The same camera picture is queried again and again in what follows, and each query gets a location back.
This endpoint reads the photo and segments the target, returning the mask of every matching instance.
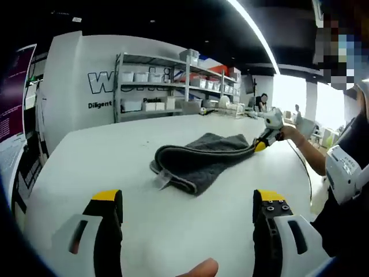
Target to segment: person's hand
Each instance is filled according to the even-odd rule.
[[[281,137],[278,140],[292,140],[298,148],[306,141],[304,136],[297,129],[291,126],[282,127]]]
[[[218,263],[209,258],[194,267],[190,272],[177,277],[215,277],[218,272]]]
[[[298,131],[292,126],[283,126],[281,129],[281,140],[294,140],[297,132]]]

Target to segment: wire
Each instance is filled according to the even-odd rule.
[[[311,179],[310,179],[310,175],[309,175],[309,172],[307,171],[307,167],[305,165],[305,162],[302,160],[302,158],[300,157],[300,155],[298,154],[298,152],[294,149],[294,147],[291,145],[291,143],[289,143],[288,140],[286,140],[289,144],[289,146],[291,146],[292,150],[295,151],[296,155],[299,157],[300,161],[302,162],[302,165],[304,166],[305,170],[306,170],[306,174],[307,174],[307,177],[309,178],[309,185],[310,185],[310,202],[311,202],[311,199],[312,199],[312,187],[311,187]]]

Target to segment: finger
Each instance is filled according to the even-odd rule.
[[[218,263],[209,258],[193,268],[189,273],[177,277],[215,277],[218,272]]]

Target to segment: metal shelving unit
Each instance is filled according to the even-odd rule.
[[[171,82],[170,83],[122,83],[119,80],[119,72],[121,72],[121,67],[126,65],[152,65],[152,66],[160,66],[165,68],[171,68]],[[174,70],[181,70],[186,73],[186,81],[185,83],[174,83]],[[197,73],[206,77],[213,77],[220,80],[220,91],[215,91],[206,88],[199,88],[190,85],[190,73]],[[175,89],[184,89],[184,100],[186,102],[189,101],[190,89],[200,91],[205,95],[211,95],[215,97],[222,97],[223,95],[231,95],[230,93],[224,93],[224,85],[225,83],[234,84],[235,80],[224,75],[224,71],[222,74],[213,72],[211,70],[202,68],[200,66],[194,66],[190,64],[189,58],[187,57],[187,62],[180,61],[177,59],[154,56],[154,55],[135,55],[135,54],[127,54],[120,53],[116,56],[115,67],[114,67],[114,121],[119,122],[120,118],[124,117],[121,113],[121,91],[122,88],[126,87],[161,87],[168,88],[171,95],[174,95]],[[170,114],[173,111],[165,110],[165,111],[157,111],[156,114]],[[148,115],[155,114],[153,111],[138,111],[138,112],[130,112],[126,114],[135,114],[135,115]]]

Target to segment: gray towel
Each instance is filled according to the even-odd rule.
[[[157,174],[164,169],[169,171],[171,185],[197,196],[206,191],[225,169],[245,160],[254,150],[242,134],[221,137],[207,133],[185,147],[160,147],[150,168]]]

